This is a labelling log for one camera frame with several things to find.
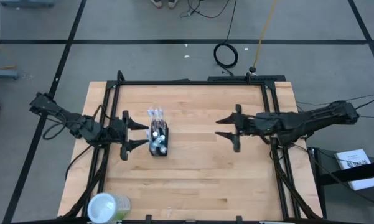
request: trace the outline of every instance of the plastic cup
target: plastic cup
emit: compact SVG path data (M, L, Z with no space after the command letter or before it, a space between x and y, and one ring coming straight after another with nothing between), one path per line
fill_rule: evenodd
M93 223L122 220L130 211L130 199L109 193L99 193L88 203L87 215Z

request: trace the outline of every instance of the yellow cable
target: yellow cable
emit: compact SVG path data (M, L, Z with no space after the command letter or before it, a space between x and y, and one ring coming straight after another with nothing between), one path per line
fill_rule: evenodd
M267 27L268 27L268 24L269 24L269 20L271 19L271 16L273 15L273 12L274 12L274 9L275 9L275 5L276 5L277 2L278 2L278 0L274 0L273 1L273 5L271 6L271 10L269 12L269 15L268 15L268 18L267 18L267 21L266 21L266 25L264 26L263 31L261 31L260 40L259 40L259 46L257 46L257 52L256 52L255 62L253 63L253 68L256 68L256 64L257 64L257 61L259 59L259 54L260 54L261 41L264 38L264 33L267 30Z
M10 54L10 52L7 51L2 45L0 45L0 49L3 50L4 53L6 53L7 56L10 58L10 60L12 60L12 62L15 64L15 65L9 65L9 66L0 67L0 69L14 69L14 68L16 68L17 65L15 63L14 57Z

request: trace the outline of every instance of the wooden tabletop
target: wooden tabletop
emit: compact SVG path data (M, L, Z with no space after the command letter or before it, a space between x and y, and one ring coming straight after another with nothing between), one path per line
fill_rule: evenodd
M102 104L105 85L90 83L83 114L92 115ZM297 111L291 83L276 82L276 89L280 110ZM268 96L272 105L270 92ZM246 136L241 138L241 152L235 153L229 140L214 133L235 131L233 125L215 122L234 112L237 103L245 114L263 112L261 88L121 86L117 116L128 110L135 122L149 126L147 109L161 107L169 125L167 157L152 157L145 144L122 161L120 145L111 146L104 192L130 198L132 209L126 219L143 220L147 214L154 220L235 220L237 215L244 220L283 219L270 147L259 137ZM145 130L129 131L129 138L145 139ZM303 141L298 145L306 146ZM87 146L76 140L72 158ZM308 155L295 147L289 156L297 191L322 216ZM92 150L70 169L59 215L69 211L85 190L91 157ZM293 217L287 188L285 192Z

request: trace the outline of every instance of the shoe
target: shoe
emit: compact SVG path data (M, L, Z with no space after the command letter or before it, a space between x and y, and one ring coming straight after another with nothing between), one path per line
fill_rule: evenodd
M179 2L179 0L169 0L169 9L174 9L175 5Z
M162 8L162 0L151 0L151 2L156 6L157 9Z

